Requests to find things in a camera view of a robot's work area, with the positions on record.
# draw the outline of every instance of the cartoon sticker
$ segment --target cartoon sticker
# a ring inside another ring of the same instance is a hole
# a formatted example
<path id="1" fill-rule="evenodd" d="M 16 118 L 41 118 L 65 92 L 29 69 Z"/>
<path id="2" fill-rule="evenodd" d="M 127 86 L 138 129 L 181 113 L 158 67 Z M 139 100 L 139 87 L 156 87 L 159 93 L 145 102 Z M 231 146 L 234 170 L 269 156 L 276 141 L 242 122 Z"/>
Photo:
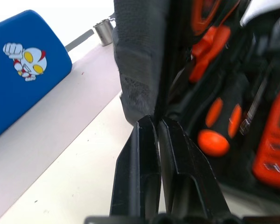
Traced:
<path id="1" fill-rule="evenodd" d="M 14 68 L 25 81 L 36 80 L 47 68 L 46 52 L 38 48 L 24 49 L 20 43 L 7 43 L 3 52 L 13 60 Z"/>

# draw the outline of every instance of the orange tool handle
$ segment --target orange tool handle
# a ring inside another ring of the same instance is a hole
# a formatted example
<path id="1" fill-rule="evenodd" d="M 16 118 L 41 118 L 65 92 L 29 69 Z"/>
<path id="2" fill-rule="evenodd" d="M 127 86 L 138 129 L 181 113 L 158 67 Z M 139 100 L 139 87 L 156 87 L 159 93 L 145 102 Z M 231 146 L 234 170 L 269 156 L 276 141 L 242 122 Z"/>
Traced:
<path id="1" fill-rule="evenodd" d="M 201 79 L 210 62 L 224 48 L 230 37 L 230 34 L 231 30 L 228 26 L 221 25 L 218 27 L 211 49 L 204 56 L 202 56 L 200 60 L 197 61 L 197 64 L 195 65 L 194 69 L 191 72 L 191 75 L 189 76 L 190 82 L 196 83 Z"/>
<path id="2" fill-rule="evenodd" d="M 201 57 L 210 50 L 218 27 L 225 22 L 228 16 L 236 9 L 239 2 L 240 0 L 228 0 L 222 4 L 223 7 L 219 10 L 219 16 L 216 18 L 214 24 L 208 29 L 202 39 L 192 47 L 192 55 L 195 57 L 196 61 L 199 61 Z"/>
<path id="3" fill-rule="evenodd" d="M 208 16 L 203 18 L 203 7 L 205 3 L 206 0 L 194 0 L 191 10 L 191 27 L 196 36 L 202 34 L 208 28 L 219 8 L 221 0 L 212 0 L 212 8 L 208 12 Z"/>
<path id="4" fill-rule="evenodd" d="M 209 156 L 223 156 L 228 152 L 241 121 L 243 95 L 249 82 L 243 73 L 230 79 L 211 105 L 205 127 L 198 134 L 198 145 Z"/>
<path id="5" fill-rule="evenodd" d="M 261 182 L 280 188 L 280 93 L 270 110 L 252 171 Z"/>

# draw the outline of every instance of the orange handle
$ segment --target orange handle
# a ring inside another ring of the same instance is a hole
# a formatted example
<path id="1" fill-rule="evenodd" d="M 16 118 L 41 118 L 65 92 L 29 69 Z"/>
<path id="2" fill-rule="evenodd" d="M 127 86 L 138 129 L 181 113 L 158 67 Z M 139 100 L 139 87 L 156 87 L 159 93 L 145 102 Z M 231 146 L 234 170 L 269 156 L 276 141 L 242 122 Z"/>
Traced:
<path id="1" fill-rule="evenodd" d="M 212 26 L 203 36 L 203 38 L 197 43 L 194 44 L 192 47 L 192 55 L 195 57 L 196 61 L 199 61 L 201 57 L 210 50 L 211 46 L 214 42 L 214 36 L 218 27 Z"/>
<path id="2" fill-rule="evenodd" d="M 243 94 L 249 85 L 244 73 L 231 75 L 220 96 L 211 105 L 205 126 L 198 134 L 200 149 L 210 156 L 225 155 L 238 132 L 242 117 Z"/>
<path id="3" fill-rule="evenodd" d="M 199 60 L 192 70 L 189 77 L 189 81 L 192 83 L 198 82 L 203 76 L 205 70 L 209 66 L 210 62 L 219 54 L 224 48 L 231 34 L 231 30 L 228 26 L 219 26 L 216 35 L 214 37 L 213 45 L 210 51 L 205 54 L 201 60 Z"/>

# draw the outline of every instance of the multimeter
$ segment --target multimeter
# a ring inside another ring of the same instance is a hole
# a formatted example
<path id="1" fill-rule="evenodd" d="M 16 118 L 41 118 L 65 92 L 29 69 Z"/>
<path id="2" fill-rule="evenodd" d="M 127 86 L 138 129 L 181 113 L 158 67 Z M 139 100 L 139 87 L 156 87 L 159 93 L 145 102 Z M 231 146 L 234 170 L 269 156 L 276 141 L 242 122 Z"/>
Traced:
<path id="1" fill-rule="evenodd" d="M 280 189 L 280 93 L 270 110 L 252 171 L 259 181 Z"/>

